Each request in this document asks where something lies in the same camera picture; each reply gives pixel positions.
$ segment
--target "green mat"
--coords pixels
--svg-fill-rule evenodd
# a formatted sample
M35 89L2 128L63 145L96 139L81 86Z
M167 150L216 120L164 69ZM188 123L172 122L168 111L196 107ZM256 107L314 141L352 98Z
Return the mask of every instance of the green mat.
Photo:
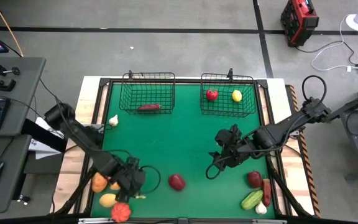
M108 118L118 114L119 124L104 135L103 150L125 149L140 158L140 164L156 167L162 175L160 187L146 199L131 199L131 218L274 218L271 204L265 215L243 210L241 201L253 190L245 176L253 170L268 177L265 158L248 159L240 166L226 168L218 178L208 180L205 170L213 158L208 152L221 151L214 141L220 129L237 124L243 133L260 126L256 111L245 118L202 115L200 86L176 85L176 102L172 114L128 114L119 109L120 84L112 88ZM210 175L217 169L212 168ZM168 177L180 174L186 181L183 191L168 185ZM148 191L157 184L155 171L147 169ZM108 188L94 195L92 217L110 217L111 208L99 204Z

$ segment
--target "red device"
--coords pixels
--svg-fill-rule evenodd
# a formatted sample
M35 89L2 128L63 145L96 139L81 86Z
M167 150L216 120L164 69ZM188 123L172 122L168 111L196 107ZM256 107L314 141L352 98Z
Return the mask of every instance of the red device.
M311 0L288 0L281 23L290 47L303 46L317 27L319 17Z

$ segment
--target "concrete floor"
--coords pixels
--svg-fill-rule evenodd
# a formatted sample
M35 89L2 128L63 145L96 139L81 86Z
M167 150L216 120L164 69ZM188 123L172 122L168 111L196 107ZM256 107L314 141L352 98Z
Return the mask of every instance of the concrete floor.
M264 29L282 29L278 18L285 3L259 1ZM314 0L313 4L320 16L317 30L339 30L341 19L358 11L358 1ZM10 25L17 27L257 29L252 0L16 0L0 1L0 8ZM42 77L45 84L72 106L86 75L122 75L132 70L199 77L203 72L226 73L232 67L236 74L266 77L258 34L16 32L16 36L26 57L47 59ZM0 31L0 38L16 47L8 32ZM314 35L303 48L314 50L339 39L338 35ZM358 35L346 35L345 40L355 50L353 60L358 62ZM310 65L316 54L287 47L282 35L266 35L266 43L273 76L294 85L299 100L301 82L312 74L326 80L324 103L332 110L356 96L356 71L317 72ZM340 46L325 52L316 63L320 67L347 65L349 54L345 46ZM13 55L10 52L0 57ZM321 84L310 80L306 92L319 98ZM36 97L40 113L54 105L41 86ZM343 178L358 170L358 161L342 124L336 120L307 125L305 135L321 214L324 218L358 221L358 181L348 183ZM12 203L0 218L48 213L56 179L53 175L30 176L25 191L33 197L32 206Z

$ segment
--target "cucumber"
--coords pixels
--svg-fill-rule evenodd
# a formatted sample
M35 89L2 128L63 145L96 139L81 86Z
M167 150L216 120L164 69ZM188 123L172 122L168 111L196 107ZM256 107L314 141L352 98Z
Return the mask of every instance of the cucumber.
M245 210L250 210L251 208L254 208L264 196L263 190L256 190L254 192L251 192L242 202L241 207Z

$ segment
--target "black wire basket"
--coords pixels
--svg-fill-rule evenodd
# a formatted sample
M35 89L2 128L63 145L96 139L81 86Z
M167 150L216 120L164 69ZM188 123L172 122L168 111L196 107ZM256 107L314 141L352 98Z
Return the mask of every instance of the black wire basket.
M204 73L201 76L200 107L203 114L245 117L255 113L254 79L243 75L233 75L230 69L227 75ZM206 97L208 90L218 91L218 98L210 101ZM235 102L234 90L241 92L242 99Z
M175 107L175 74L125 73L119 108L129 114L170 114Z

